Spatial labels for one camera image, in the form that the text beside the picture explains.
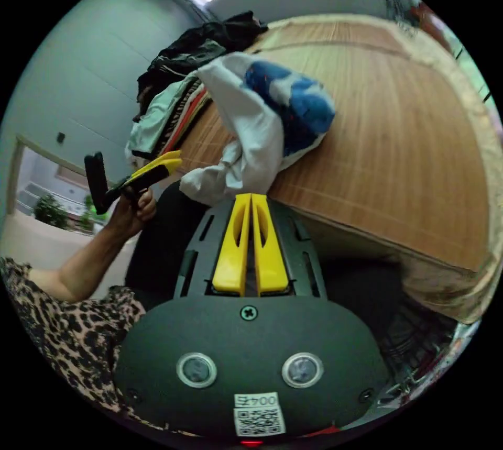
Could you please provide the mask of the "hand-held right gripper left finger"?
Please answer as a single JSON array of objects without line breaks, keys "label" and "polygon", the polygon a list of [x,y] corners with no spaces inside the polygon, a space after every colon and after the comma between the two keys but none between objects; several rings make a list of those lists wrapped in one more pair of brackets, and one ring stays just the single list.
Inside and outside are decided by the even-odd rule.
[{"label": "hand-held right gripper left finger", "polygon": [[245,295],[251,194],[235,197],[212,278],[220,293]]}]

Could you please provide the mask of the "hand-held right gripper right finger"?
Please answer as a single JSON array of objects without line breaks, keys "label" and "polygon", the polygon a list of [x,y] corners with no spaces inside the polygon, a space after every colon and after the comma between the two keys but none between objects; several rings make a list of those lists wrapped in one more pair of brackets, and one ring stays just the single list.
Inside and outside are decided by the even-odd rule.
[{"label": "hand-held right gripper right finger", "polygon": [[283,293],[289,279],[265,195],[251,195],[251,213],[258,295]]}]

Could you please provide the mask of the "person's left hand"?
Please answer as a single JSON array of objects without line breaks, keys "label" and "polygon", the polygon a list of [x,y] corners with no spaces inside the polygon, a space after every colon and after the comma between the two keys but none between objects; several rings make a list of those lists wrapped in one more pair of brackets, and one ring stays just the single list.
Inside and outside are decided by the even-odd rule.
[{"label": "person's left hand", "polygon": [[136,196],[131,188],[121,194],[105,230],[116,239],[136,236],[156,214],[156,199],[151,189]]}]

